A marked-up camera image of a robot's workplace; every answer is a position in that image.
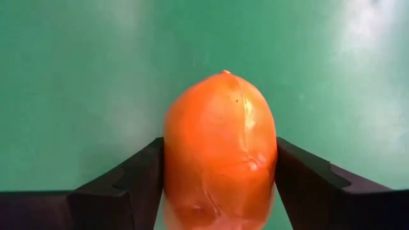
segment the teal backdrop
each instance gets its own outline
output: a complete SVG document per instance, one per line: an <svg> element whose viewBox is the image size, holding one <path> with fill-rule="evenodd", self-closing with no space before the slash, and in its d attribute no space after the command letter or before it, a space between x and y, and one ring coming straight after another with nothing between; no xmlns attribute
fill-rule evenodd
<svg viewBox="0 0 409 230"><path fill-rule="evenodd" d="M405 0L2 0L0 190L92 180L223 69L259 88L279 136L407 188L408 25ZM279 197L266 229L291 229Z"/></svg>

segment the orange balloon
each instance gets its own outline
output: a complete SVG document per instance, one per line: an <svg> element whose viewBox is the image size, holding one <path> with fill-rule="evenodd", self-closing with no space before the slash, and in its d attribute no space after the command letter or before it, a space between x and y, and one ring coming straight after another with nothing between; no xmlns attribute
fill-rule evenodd
<svg viewBox="0 0 409 230"><path fill-rule="evenodd" d="M186 90L164 123L170 230L261 229L273 203L277 143L263 95L227 71Z"/></svg>

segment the green wall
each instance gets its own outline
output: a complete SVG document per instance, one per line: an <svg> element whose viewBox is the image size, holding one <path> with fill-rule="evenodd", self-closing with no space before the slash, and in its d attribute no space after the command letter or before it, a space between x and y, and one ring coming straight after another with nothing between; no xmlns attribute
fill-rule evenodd
<svg viewBox="0 0 409 230"><path fill-rule="evenodd" d="M405 188L408 12L405 0L1 1L0 190L106 172L223 69L260 89L281 137ZM279 197L268 227L291 229Z"/></svg>

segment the green background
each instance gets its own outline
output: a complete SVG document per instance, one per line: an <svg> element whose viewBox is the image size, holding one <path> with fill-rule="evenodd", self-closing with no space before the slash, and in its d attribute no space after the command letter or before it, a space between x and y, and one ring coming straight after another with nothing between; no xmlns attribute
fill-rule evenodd
<svg viewBox="0 0 409 230"><path fill-rule="evenodd" d="M405 0L0 1L0 190L106 172L223 69L259 88L279 136L406 188L408 12ZM291 229L279 197L267 226Z"/></svg>

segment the balloon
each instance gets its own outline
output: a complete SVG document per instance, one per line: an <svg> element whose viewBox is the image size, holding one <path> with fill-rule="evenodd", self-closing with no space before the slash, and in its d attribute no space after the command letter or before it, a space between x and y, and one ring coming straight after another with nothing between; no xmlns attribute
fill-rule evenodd
<svg viewBox="0 0 409 230"><path fill-rule="evenodd" d="M274 119L251 83L223 71L190 87L164 121L166 226L261 229L276 162Z"/></svg>

